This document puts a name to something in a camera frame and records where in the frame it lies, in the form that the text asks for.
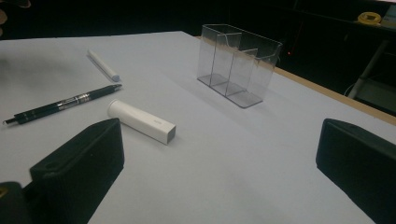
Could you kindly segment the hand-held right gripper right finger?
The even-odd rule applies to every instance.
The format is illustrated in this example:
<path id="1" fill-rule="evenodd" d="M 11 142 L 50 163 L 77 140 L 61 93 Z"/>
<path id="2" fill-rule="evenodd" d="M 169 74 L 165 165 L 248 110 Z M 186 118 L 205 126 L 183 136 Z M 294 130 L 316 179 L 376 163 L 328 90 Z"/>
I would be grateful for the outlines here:
<path id="1" fill-rule="evenodd" d="M 318 169 L 376 224 L 396 224 L 396 145 L 363 128 L 325 119 Z"/>

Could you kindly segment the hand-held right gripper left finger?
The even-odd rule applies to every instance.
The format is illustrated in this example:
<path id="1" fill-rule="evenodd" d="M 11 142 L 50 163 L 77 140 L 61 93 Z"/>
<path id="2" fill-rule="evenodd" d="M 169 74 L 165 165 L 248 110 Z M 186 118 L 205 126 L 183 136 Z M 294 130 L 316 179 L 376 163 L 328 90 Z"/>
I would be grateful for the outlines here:
<path id="1" fill-rule="evenodd" d="M 120 121 L 87 127 L 30 169 L 35 224 L 87 224 L 124 164 Z"/>

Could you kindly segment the black pen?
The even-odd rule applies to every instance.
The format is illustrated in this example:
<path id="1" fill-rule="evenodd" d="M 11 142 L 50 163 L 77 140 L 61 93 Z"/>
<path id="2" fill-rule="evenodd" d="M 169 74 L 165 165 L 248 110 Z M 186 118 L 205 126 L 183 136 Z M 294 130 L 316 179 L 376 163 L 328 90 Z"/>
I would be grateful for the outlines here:
<path id="1" fill-rule="evenodd" d="M 73 96 L 68 99 L 63 99 L 59 102 L 51 103 L 48 105 L 43 105 L 31 110 L 27 110 L 18 114 L 15 114 L 11 119 L 6 119 L 3 121 L 5 125 L 11 125 L 14 123 L 24 124 L 31 122 L 36 119 L 42 119 L 46 116 L 64 111 L 68 108 L 74 107 L 76 105 L 82 105 L 90 101 L 96 100 L 98 98 L 107 96 L 121 89 L 121 84 L 109 85 L 94 91 L 89 91 L 82 93 L 77 96 Z"/>

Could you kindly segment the white rectangular eraser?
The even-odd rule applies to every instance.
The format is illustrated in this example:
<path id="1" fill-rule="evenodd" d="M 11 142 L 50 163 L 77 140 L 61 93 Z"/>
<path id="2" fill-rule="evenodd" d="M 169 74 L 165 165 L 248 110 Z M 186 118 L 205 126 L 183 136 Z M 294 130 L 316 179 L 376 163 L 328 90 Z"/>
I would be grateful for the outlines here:
<path id="1" fill-rule="evenodd" d="M 165 145 L 168 145 L 176 135 L 175 124 L 117 99 L 109 104 L 107 114 Z"/>

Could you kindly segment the white pen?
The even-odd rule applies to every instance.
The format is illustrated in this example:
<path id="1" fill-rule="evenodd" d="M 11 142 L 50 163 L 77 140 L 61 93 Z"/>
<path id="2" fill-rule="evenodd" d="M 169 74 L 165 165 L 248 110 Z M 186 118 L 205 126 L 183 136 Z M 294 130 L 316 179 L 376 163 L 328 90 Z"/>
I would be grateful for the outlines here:
<path id="1" fill-rule="evenodd" d="M 107 65 L 93 50 L 88 49 L 87 53 L 91 60 L 104 72 L 106 76 L 108 76 L 114 82 L 120 81 L 120 76 L 109 65 Z"/>

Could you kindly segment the clear plastic pen holder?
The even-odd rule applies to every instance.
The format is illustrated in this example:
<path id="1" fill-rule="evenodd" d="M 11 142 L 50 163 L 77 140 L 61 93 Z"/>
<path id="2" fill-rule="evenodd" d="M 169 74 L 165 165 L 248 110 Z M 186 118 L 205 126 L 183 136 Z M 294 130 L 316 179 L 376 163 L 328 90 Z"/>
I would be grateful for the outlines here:
<path id="1" fill-rule="evenodd" d="M 202 26 L 197 79 L 241 108 L 261 103 L 282 44 L 229 24 Z"/>

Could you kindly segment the white metal stand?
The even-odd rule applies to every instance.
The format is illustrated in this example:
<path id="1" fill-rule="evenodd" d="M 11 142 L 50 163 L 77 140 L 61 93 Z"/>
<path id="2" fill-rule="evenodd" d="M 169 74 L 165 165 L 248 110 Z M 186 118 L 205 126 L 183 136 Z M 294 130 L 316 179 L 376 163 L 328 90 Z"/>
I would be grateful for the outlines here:
<path id="1" fill-rule="evenodd" d="M 388 45 L 388 40 L 381 42 L 363 72 L 345 90 L 344 95 L 388 114 L 396 115 L 396 87 L 375 81 L 370 77 L 375 64 L 380 60 Z"/>

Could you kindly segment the white table mat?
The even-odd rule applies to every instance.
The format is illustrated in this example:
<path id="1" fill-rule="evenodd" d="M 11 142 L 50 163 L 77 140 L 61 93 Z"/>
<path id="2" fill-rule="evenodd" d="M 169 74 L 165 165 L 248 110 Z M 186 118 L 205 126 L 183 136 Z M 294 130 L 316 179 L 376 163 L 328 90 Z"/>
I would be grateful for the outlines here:
<path id="1" fill-rule="evenodd" d="M 0 182 L 107 116 L 109 98 L 24 125 L 25 110 L 121 78 L 116 98 L 174 123 L 162 144 L 122 131 L 123 171 L 90 224 L 372 224 L 315 162 L 323 120 L 344 120 L 396 144 L 396 118 L 276 70 L 264 101 L 243 109 L 196 77 L 200 42 L 182 32 L 0 41 Z"/>

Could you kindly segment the yellow tape roll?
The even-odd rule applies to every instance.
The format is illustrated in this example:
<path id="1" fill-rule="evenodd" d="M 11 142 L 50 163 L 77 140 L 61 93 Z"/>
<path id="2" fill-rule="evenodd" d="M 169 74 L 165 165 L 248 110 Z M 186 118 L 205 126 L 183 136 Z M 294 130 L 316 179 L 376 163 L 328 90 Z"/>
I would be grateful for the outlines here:
<path id="1" fill-rule="evenodd" d="M 381 22 L 381 16 L 375 12 L 362 12 L 358 16 L 358 22 L 367 25 L 377 25 Z"/>

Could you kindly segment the pale box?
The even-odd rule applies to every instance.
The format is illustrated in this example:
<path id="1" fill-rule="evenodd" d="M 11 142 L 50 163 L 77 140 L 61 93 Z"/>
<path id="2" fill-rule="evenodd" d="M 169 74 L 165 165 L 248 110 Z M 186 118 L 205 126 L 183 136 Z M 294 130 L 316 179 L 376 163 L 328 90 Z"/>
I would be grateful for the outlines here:
<path id="1" fill-rule="evenodd" d="M 385 16 L 382 18 L 381 25 L 389 29 L 396 29 L 396 5 L 391 5 Z"/>

